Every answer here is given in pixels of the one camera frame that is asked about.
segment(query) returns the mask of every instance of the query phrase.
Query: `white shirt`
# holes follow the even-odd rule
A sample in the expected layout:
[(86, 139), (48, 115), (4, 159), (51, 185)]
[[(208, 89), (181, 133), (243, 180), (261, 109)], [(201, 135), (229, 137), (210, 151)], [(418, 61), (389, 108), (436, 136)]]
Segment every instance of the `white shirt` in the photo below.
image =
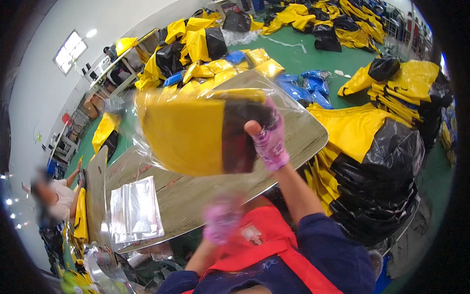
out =
[(49, 212), (58, 219), (74, 223), (75, 218), (70, 219), (70, 207), (75, 198), (75, 192), (67, 187), (65, 179), (54, 180), (50, 185), (52, 189), (55, 189), (59, 199), (55, 205), (49, 206)]

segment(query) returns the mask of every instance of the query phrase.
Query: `red apron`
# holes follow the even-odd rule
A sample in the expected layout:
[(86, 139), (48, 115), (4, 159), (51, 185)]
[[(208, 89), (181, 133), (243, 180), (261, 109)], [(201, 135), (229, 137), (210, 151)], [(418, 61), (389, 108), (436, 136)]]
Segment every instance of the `red apron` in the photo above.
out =
[(312, 293), (342, 293), (294, 249), (297, 247), (294, 233), (274, 205), (256, 208), (243, 217), (240, 228), (218, 249), (217, 261), (202, 274), (200, 280), (215, 270), (240, 271), (278, 255)]

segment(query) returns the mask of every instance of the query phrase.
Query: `clear plastic bag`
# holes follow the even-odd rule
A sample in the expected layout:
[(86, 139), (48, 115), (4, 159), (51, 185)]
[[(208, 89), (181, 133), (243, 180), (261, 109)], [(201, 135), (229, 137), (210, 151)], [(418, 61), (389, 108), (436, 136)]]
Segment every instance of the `clear plastic bag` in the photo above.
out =
[(113, 243), (163, 236), (153, 177), (111, 191), (110, 217)]
[[(217, 75), (233, 71), (222, 83)], [(243, 129), (251, 119), (269, 126), (272, 99), (282, 111), (302, 106), (256, 71), (237, 66), (204, 83), (140, 94), (135, 99), (134, 145), (146, 162), (194, 176), (247, 173), (256, 159), (252, 139)]]

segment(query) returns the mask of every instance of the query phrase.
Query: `ceiling light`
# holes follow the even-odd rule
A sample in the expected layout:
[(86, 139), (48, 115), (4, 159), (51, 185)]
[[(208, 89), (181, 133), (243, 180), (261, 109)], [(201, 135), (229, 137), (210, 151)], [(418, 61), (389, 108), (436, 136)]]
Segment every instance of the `ceiling light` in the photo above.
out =
[(87, 38), (91, 38), (92, 36), (96, 35), (96, 32), (97, 32), (96, 29), (92, 29), (91, 31), (89, 31), (88, 33), (86, 33), (86, 37), (87, 37)]

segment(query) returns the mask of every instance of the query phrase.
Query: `pile of raincoats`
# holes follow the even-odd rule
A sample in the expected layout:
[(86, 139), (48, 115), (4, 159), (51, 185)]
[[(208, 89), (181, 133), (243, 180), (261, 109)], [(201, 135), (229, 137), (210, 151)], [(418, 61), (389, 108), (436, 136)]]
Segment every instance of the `pile of raincoats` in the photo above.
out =
[(341, 45), (379, 52), (375, 42), (384, 43), (382, 18), (365, 3), (359, 5), (354, 0), (290, 2), (283, 1), (281, 7), (270, 8), (262, 35), (292, 25), (296, 31), (313, 34), (315, 48), (337, 52), (341, 52)]

